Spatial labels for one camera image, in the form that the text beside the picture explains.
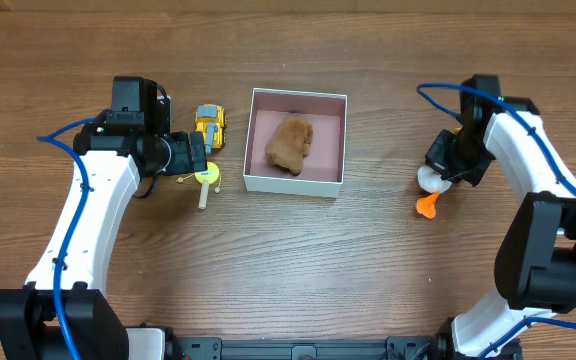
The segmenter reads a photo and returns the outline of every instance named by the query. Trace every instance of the black metal bracket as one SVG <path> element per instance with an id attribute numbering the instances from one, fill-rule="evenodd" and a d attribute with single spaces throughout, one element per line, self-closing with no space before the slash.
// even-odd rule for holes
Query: black metal bracket
<path id="1" fill-rule="evenodd" d="M 423 360 L 430 354 L 429 336 L 390 336 L 386 339 L 388 360 Z"/>
<path id="2" fill-rule="evenodd" d="M 474 75 L 462 86 L 483 91 L 499 98 L 517 111 L 539 110 L 528 98 L 502 97 L 499 79 L 494 75 Z M 477 186 L 490 162 L 495 157 L 486 150 L 483 139 L 493 114 L 502 112 L 494 103 L 481 97 L 459 93 L 461 129 L 453 134 L 448 130 L 439 133 L 426 153 L 426 164 L 441 174 L 442 179 L 458 183 L 462 180 Z"/>
<path id="3" fill-rule="evenodd" d="M 181 337 L 178 343 L 182 359 L 221 360 L 221 339 L 218 337 Z"/>
<path id="4" fill-rule="evenodd" d="M 225 340 L 221 342 L 221 355 L 217 359 L 208 357 L 193 360 L 249 359 L 387 360 L 387 351 L 385 340 Z"/>
<path id="5" fill-rule="evenodd" d="M 573 247 L 555 246 L 559 229 Z M 576 199 L 526 194 L 497 253 L 495 283 L 511 309 L 576 307 Z"/>
<path id="6" fill-rule="evenodd" d="M 204 139 L 200 132 L 170 132 L 171 102 L 157 99 L 156 82 L 141 77 L 117 76 L 112 105 L 75 135 L 73 149 L 79 155 L 90 150 L 131 155 L 140 178 L 181 175 L 207 168 Z"/>
<path id="7" fill-rule="evenodd" d="M 99 290 L 75 286 L 61 292 L 66 317 L 83 359 L 128 359 L 128 335 Z M 70 359 L 55 318 L 53 292 L 0 290 L 0 341 L 8 360 Z"/>

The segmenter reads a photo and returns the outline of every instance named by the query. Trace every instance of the orange toy beak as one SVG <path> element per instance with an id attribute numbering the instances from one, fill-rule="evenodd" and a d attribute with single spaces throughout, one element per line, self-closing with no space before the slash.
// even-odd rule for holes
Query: orange toy beak
<path id="1" fill-rule="evenodd" d="M 437 216 L 437 210 L 435 209 L 435 203 L 437 202 L 437 198 L 439 197 L 439 193 L 432 193 L 425 198 L 421 198 L 417 200 L 416 208 L 417 212 L 420 215 L 427 217 L 428 219 L 434 219 Z"/>

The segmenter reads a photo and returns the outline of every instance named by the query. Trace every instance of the brown stuffed toy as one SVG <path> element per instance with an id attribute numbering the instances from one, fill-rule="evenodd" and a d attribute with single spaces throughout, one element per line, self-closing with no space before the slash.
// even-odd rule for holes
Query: brown stuffed toy
<path id="1" fill-rule="evenodd" d="M 266 144 L 266 160 L 299 175 L 304 168 L 304 157 L 310 154 L 311 141 L 312 125 L 299 116 L 288 115 Z"/>

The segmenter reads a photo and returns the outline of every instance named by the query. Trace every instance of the toy truck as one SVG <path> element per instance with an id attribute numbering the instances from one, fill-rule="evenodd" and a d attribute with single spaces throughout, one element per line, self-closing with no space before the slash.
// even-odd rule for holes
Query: toy truck
<path id="1" fill-rule="evenodd" d="M 204 135 L 206 155 L 210 155 L 213 149 L 221 149 L 226 145 L 226 126 L 228 120 L 224 108 L 214 104 L 204 104 L 197 108 L 195 117 L 197 131 Z"/>

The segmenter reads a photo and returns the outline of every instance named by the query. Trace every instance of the white box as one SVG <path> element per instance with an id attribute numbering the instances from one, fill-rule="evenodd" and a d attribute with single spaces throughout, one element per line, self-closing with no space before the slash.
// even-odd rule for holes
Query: white box
<path id="1" fill-rule="evenodd" d="M 344 182 L 348 97 L 338 94 L 253 89 L 244 158 L 248 191 L 337 197 Z M 288 114 L 313 126 L 310 155 L 298 176 L 266 162 L 265 146 Z"/>

